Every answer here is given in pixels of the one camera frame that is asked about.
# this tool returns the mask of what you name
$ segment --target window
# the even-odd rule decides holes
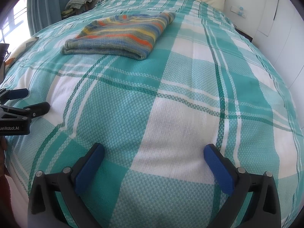
[[[19,0],[0,28],[0,43],[9,44],[8,52],[30,38],[26,0]]]

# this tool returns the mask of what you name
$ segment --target teal and white checkered blanket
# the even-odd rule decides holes
[[[176,19],[143,61],[60,54],[93,20],[159,12]],[[29,135],[8,137],[6,165],[21,193],[36,171],[59,172],[99,142],[105,159],[81,198],[102,227],[204,228],[227,197],[203,159],[214,143],[236,167],[271,171],[282,226],[294,220],[303,206],[304,145],[290,93],[223,13],[197,0],[103,0],[36,36],[1,85],[30,90],[9,105],[51,104]]]

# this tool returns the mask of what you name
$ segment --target white wardrobe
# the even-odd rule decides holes
[[[304,133],[304,21],[290,0],[267,0],[252,43],[281,75]]]

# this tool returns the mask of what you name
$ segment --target light switch plate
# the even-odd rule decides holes
[[[241,10],[239,7],[232,6],[231,7],[231,11],[234,12],[234,13],[236,13],[237,15],[239,15],[239,12],[240,12],[241,15],[239,15],[239,16],[242,16],[243,18],[247,17],[247,12],[244,9]]]

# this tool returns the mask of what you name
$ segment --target person's hand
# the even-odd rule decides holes
[[[7,150],[5,136],[0,136],[0,177],[4,175],[4,151]]]

